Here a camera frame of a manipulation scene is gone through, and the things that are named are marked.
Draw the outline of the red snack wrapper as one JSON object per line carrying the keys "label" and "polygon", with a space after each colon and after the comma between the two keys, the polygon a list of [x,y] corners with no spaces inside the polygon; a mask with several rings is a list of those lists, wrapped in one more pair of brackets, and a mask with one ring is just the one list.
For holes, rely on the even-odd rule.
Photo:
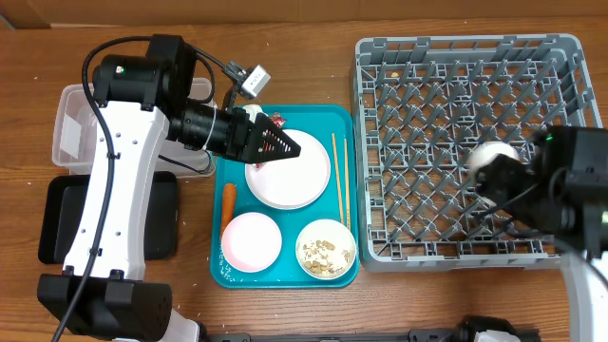
{"label": "red snack wrapper", "polygon": [[[281,114],[279,112],[275,112],[274,114],[270,115],[270,119],[271,121],[279,128],[282,128],[283,125],[285,124],[286,120],[281,116]],[[270,149],[270,145],[267,142],[263,143],[263,150],[267,151]],[[264,162],[262,163],[257,163],[256,164],[256,169],[260,169],[264,166]]]}

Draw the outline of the white plastic cup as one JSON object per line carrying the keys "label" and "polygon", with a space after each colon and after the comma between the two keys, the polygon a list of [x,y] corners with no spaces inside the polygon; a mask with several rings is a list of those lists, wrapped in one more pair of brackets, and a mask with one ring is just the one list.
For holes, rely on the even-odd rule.
{"label": "white plastic cup", "polygon": [[496,202],[483,195],[487,180],[491,193],[497,195],[500,190],[506,190],[501,198],[509,199],[522,191],[523,171],[517,150],[505,142],[484,142],[468,157],[469,177],[481,201],[489,207],[494,207]]}

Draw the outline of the white tissue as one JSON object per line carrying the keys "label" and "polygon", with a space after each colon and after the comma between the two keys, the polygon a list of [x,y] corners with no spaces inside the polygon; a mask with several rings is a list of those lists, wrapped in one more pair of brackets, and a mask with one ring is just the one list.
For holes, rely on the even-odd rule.
{"label": "white tissue", "polygon": [[242,108],[246,111],[249,120],[253,123],[256,121],[257,114],[263,113],[261,106],[258,104],[247,104],[244,105]]}

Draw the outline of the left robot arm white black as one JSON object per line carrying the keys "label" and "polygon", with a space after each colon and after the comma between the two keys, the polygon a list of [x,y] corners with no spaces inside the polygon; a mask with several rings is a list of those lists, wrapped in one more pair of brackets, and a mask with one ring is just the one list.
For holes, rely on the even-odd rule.
{"label": "left robot arm white black", "polygon": [[59,332],[102,340],[203,341],[204,326],[183,317],[169,285],[144,278],[144,230],[156,162],[165,141],[258,164],[297,157],[299,145],[268,116],[250,116],[236,97],[254,99],[270,80],[261,66],[223,64],[232,81],[221,106],[190,95],[197,64],[217,58],[179,35],[147,38],[143,56],[109,44],[85,59],[82,85],[97,120],[97,141],[78,231],[58,275],[39,278],[40,303]]}

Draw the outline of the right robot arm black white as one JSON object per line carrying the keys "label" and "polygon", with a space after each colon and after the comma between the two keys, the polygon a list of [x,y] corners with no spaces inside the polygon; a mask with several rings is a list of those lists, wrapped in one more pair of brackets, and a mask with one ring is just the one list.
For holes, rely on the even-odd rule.
{"label": "right robot arm black white", "polygon": [[570,338],[607,338],[607,132],[553,125],[532,139],[521,162],[505,142],[478,145],[468,158],[485,214],[504,211],[527,226],[526,238],[550,236],[570,305]]}

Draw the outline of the cream bowl with food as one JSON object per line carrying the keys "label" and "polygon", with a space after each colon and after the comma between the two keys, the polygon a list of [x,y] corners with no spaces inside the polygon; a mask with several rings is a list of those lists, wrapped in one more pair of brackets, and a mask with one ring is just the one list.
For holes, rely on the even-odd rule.
{"label": "cream bowl with food", "polygon": [[306,225],[295,242],[295,257],[302,270],[319,280],[344,276],[355,264],[357,246],[351,230],[339,221],[323,218]]}

